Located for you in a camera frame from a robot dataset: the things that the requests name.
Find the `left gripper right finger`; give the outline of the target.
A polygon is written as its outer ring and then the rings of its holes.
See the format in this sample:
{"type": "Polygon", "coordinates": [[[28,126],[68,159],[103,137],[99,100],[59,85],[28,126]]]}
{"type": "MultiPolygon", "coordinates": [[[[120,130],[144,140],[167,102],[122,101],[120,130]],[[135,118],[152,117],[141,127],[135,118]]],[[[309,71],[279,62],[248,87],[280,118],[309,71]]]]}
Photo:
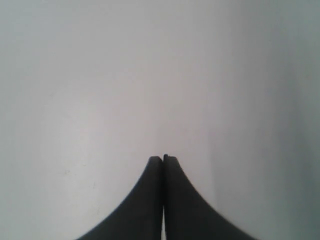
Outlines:
{"type": "Polygon", "coordinates": [[[215,211],[187,178],[178,159],[163,156],[164,222],[167,240],[251,240],[215,211]]]}

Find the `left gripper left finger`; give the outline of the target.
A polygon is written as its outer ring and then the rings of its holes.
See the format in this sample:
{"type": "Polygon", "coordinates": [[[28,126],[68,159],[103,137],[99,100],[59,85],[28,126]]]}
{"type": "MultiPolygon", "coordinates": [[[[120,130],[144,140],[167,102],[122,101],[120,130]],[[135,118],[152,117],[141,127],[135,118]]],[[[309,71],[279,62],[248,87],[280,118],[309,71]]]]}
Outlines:
{"type": "Polygon", "coordinates": [[[163,222],[163,161],[149,158],[127,197],[81,240],[160,240],[163,222]]]}

